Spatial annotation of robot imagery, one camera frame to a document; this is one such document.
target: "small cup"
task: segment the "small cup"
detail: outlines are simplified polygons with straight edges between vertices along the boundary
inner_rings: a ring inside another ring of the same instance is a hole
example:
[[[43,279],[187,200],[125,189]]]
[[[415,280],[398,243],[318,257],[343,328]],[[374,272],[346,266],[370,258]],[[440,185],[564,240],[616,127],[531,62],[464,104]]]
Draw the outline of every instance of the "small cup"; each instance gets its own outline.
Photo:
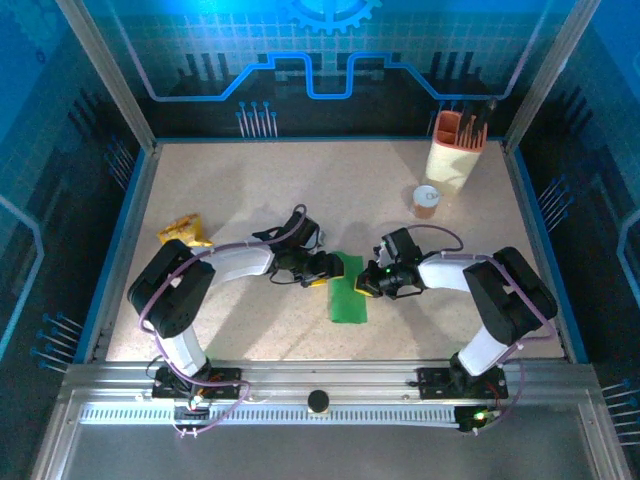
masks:
[[[433,217],[440,202],[440,192],[431,185],[420,185],[413,191],[413,206],[411,213],[416,218],[427,219]]]

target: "ventilation grille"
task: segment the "ventilation grille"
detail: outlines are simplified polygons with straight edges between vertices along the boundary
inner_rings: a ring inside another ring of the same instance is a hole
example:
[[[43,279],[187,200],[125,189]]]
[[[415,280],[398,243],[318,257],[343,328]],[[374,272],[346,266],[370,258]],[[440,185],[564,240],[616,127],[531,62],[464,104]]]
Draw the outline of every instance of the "ventilation grille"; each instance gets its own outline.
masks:
[[[210,420],[180,420],[180,425],[210,423],[227,411],[229,405],[212,405]],[[174,422],[173,405],[86,404],[80,422],[101,425],[150,425]],[[225,421],[230,425],[421,425],[457,427],[454,407],[434,405],[385,405],[331,407],[327,414],[309,413],[303,405],[244,404]]]

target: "speckled tabletop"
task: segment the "speckled tabletop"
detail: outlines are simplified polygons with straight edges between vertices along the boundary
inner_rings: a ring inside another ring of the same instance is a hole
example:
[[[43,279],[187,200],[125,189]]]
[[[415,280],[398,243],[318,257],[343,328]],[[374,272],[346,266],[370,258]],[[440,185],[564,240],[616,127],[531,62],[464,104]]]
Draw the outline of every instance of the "speckled tabletop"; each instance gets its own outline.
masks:
[[[411,192],[424,174],[428,141],[169,144],[156,178],[129,271],[127,288],[160,247],[155,234],[198,212],[215,243],[282,225],[297,203],[326,232],[328,251],[372,258],[380,237],[408,223]],[[431,223],[450,228],[465,251],[493,253],[511,245],[534,265],[531,247],[497,142],[490,142],[465,187],[444,197]],[[423,251],[445,247],[441,233],[412,231]],[[392,301],[367,299],[366,324],[329,320],[328,290],[277,286],[242,278],[209,290],[195,321],[207,355],[218,359],[449,358],[481,326],[468,293],[429,290]],[[108,360],[156,355],[137,330],[123,297]],[[521,355],[560,357],[557,342]]]

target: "black round knob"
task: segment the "black round knob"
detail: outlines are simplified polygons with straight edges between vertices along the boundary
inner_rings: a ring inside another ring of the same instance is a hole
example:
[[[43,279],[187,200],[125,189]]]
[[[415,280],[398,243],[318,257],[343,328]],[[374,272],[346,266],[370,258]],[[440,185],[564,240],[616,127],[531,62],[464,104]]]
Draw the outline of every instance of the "black round knob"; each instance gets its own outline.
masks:
[[[325,413],[329,410],[329,395],[324,390],[314,390],[309,394],[307,405],[313,413]]]

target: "pen holder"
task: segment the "pen holder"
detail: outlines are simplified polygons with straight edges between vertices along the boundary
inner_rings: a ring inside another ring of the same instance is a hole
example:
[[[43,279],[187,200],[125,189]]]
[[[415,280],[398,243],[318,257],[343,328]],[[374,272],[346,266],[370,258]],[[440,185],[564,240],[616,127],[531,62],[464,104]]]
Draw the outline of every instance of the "pen holder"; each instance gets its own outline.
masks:
[[[487,143],[487,125],[471,136],[476,117],[459,131],[460,112],[443,110],[436,118],[431,150],[423,183],[436,187],[443,195],[455,195],[464,186]]]

